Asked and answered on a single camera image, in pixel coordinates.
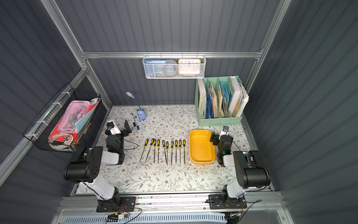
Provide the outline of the yellow storage tray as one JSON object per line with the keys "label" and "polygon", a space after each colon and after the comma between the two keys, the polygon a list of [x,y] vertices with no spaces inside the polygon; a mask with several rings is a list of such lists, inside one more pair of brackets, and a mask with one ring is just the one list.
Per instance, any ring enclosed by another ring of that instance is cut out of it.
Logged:
{"label": "yellow storage tray", "polygon": [[210,142],[209,130],[193,130],[189,134],[189,155],[196,165],[209,165],[216,159],[215,148]]}

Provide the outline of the file tool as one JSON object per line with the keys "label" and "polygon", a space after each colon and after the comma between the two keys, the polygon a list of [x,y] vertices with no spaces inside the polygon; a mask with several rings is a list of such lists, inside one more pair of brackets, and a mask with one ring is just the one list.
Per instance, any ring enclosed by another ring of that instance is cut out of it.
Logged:
{"label": "file tool", "polygon": [[159,153],[160,153],[160,139],[157,139],[157,155],[158,155],[158,164],[159,164],[159,161],[160,161],[160,159],[159,159]]}
{"label": "file tool", "polygon": [[168,161],[169,161],[169,159],[168,159],[168,156],[169,156],[169,143],[168,143],[168,141],[166,141],[166,164],[168,165]]}
{"label": "file tool", "polygon": [[154,150],[153,150],[153,163],[155,163],[155,161],[156,161],[156,145],[157,145],[157,140],[156,139],[154,139],[154,141],[153,141],[153,146],[154,146]]}
{"label": "file tool", "polygon": [[186,140],[183,140],[183,158],[184,158],[184,164],[186,163]]}
{"label": "file tool", "polygon": [[171,141],[171,165],[173,164],[174,141]]}
{"label": "file tool", "polygon": [[146,147],[147,147],[148,142],[149,142],[149,139],[146,139],[146,140],[145,140],[145,144],[144,144],[144,148],[143,148],[143,151],[142,151],[142,154],[141,154],[141,157],[140,157],[139,162],[141,162],[141,160],[142,160],[142,158],[143,158],[143,155],[144,155],[144,152],[145,152],[145,150],[146,150]]}
{"label": "file tool", "polygon": [[175,164],[177,164],[178,140],[175,140]]}
{"label": "file tool", "polygon": [[182,149],[182,140],[179,140],[179,158],[180,158],[180,164],[181,164],[181,149]]}
{"label": "file tool", "polygon": [[150,151],[151,151],[151,148],[152,148],[154,142],[155,142],[155,140],[154,140],[154,138],[152,138],[152,139],[151,139],[151,143],[150,143],[150,147],[149,147],[149,149],[148,149],[148,152],[147,152],[147,156],[146,156],[145,161],[148,160],[148,157],[149,157],[149,154],[150,154]]}
{"label": "file tool", "polygon": [[162,146],[163,146],[163,150],[164,150],[165,162],[166,162],[166,164],[168,164],[168,161],[167,161],[167,147],[166,147],[166,142],[165,142],[165,140],[162,140]]}

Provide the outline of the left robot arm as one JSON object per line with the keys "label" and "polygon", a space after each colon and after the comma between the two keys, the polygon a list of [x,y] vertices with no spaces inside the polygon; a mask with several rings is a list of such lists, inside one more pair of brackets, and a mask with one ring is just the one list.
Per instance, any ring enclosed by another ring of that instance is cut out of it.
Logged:
{"label": "left robot arm", "polygon": [[83,183],[92,190],[100,201],[114,199],[116,188],[109,184],[100,174],[101,165],[121,165],[124,162],[124,137],[131,132],[128,121],[120,130],[114,120],[108,120],[105,134],[106,147],[82,147],[77,149],[66,165],[63,173],[65,180],[73,183]]}

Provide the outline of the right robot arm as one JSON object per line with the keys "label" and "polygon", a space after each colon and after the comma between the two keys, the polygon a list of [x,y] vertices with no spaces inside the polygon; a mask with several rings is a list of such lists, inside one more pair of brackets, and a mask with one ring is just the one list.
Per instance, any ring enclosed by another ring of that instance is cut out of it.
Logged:
{"label": "right robot arm", "polygon": [[228,198],[242,197],[246,192],[265,189],[271,183],[270,175],[257,150],[232,151],[233,137],[222,131],[220,135],[211,134],[210,142],[217,146],[217,161],[221,167],[231,167],[236,178],[224,187]]}

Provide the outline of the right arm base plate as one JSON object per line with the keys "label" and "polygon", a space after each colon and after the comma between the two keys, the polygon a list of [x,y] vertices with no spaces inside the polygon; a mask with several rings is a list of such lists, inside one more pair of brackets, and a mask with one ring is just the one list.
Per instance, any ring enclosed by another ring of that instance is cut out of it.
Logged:
{"label": "right arm base plate", "polygon": [[244,198],[229,198],[222,194],[211,194],[208,196],[206,203],[209,204],[210,209],[246,209],[247,204]]}

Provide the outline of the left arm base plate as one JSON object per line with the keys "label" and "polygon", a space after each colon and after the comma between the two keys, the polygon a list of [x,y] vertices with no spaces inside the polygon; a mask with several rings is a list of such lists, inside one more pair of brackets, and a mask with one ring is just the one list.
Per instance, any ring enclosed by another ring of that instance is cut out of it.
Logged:
{"label": "left arm base plate", "polygon": [[98,200],[97,213],[133,212],[136,197],[120,197],[107,201]]}

